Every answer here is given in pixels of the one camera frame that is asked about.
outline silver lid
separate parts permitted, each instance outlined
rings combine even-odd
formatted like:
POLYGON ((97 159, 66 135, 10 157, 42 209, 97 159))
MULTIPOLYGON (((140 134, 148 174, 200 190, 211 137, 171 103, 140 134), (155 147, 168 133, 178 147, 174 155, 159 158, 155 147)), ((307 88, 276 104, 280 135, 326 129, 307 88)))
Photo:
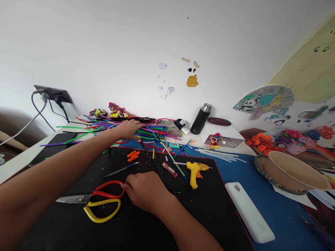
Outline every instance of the silver lid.
POLYGON ((201 110, 202 110, 203 112, 208 112, 208 113, 210 113, 210 111, 212 110, 212 105, 210 105, 210 104, 204 104, 204 105, 201 107, 201 110))

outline white power bank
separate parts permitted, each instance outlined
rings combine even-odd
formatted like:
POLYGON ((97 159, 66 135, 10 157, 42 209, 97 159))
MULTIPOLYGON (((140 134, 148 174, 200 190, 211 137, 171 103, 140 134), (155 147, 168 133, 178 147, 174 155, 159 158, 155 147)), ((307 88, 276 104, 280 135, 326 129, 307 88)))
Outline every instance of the white power bank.
POLYGON ((242 185, 238 182, 230 182, 224 186, 254 241, 257 243, 273 241, 275 235, 246 191, 243 189, 242 185))

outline yellow glue gun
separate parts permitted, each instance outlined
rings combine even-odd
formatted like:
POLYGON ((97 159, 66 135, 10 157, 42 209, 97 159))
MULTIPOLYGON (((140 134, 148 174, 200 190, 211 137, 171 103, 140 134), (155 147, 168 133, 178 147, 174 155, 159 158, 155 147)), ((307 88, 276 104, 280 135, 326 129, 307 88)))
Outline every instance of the yellow glue gun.
POLYGON ((202 164, 202 163, 191 163, 191 162, 186 162, 186 167, 187 169, 191 170, 191 179, 189 184, 193 189, 196 189, 198 185, 196 184, 196 178, 202 178, 200 171, 206 171, 209 169, 208 165, 202 164))

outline small box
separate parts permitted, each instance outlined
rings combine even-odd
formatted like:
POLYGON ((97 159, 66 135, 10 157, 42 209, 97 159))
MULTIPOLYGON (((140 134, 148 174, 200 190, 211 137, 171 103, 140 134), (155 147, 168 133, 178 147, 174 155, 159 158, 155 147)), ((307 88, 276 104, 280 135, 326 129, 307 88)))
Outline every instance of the small box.
POLYGON ((181 145, 180 144, 177 144, 177 143, 169 143, 169 147, 171 148, 181 148, 181 145))
POLYGON ((216 133, 219 133, 221 135, 220 139, 218 139, 217 141, 217 144, 219 146, 236 148, 244 141, 243 136, 236 130, 233 125, 215 125, 206 121, 205 126, 200 133, 202 143, 210 145, 211 138, 216 133))

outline hand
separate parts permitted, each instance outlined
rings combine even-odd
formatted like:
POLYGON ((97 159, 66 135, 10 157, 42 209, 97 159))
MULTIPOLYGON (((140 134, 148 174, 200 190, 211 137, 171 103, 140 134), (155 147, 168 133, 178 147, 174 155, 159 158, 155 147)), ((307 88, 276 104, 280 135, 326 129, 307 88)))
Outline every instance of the hand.
POLYGON ((121 186, 135 206, 158 217, 172 206, 176 197, 171 194, 155 172, 131 174, 121 186))
POLYGON ((116 133, 120 139, 133 139, 137 142, 140 142, 140 138, 135 136, 134 133, 144 126, 145 124, 141 124, 139 121, 134 119, 125 120, 124 122, 113 128, 111 131, 113 133, 116 133))

